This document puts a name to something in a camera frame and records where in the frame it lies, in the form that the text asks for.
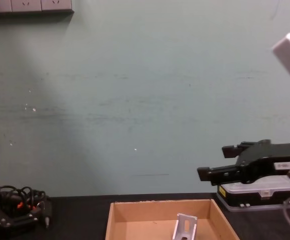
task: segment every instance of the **sticker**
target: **sticker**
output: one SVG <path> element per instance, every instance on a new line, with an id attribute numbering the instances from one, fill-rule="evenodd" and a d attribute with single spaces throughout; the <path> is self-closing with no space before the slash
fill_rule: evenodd
<path id="1" fill-rule="evenodd" d="M 290 170 L 290 161 L 274 162 L 275 170 Z"/>
<path id="2" fill-rule="evenodd" d="M 218 187 L 218 190 L 224 196 L 224 198 L 226 198 L 226 192 L 221 186 Z"/>

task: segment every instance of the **white label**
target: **white label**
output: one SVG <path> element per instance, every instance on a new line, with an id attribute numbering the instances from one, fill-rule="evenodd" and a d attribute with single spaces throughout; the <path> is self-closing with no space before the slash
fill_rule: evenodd
<path id="1" fill-rule="evenodd" d="M 275 170 L 290 170 L 290 161 L 274 162 Z"/>

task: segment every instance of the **open cardboard box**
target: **open cardboard box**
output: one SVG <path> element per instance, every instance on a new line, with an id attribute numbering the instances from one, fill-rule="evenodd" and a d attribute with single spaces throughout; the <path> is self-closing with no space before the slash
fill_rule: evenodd
<path id="1" fill-rule="evenodd" d="M 212 199 L 112 203 L 105 240 L 172 240 L 178 213 L 198 218 L 197 240 L 239 240 Z"/>

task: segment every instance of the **table surface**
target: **table surface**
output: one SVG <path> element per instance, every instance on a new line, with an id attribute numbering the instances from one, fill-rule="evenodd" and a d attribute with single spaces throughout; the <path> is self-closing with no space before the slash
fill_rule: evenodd
<path id="1" fill-rule="evenodd" d="M 216 199 L 214 193 L 175 193 L 55 197 L 52 226 L 13 240 L 104 240 L 110 204 L 151 200 Z M 240 240 L 290 240 L 290 226 L 282 210 L 229 212 L 217 201 Z"/>

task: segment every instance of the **wall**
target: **wall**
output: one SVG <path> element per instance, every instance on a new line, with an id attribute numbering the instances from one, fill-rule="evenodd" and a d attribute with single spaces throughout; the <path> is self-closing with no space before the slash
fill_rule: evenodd
<path id="1" fill-rule="evenodd" d="M 73 0 L 0 19 L 0 185 L 51 196 L 215 191 L 221 147 L 290 142 L 271 46 L 290 1 Z"/>

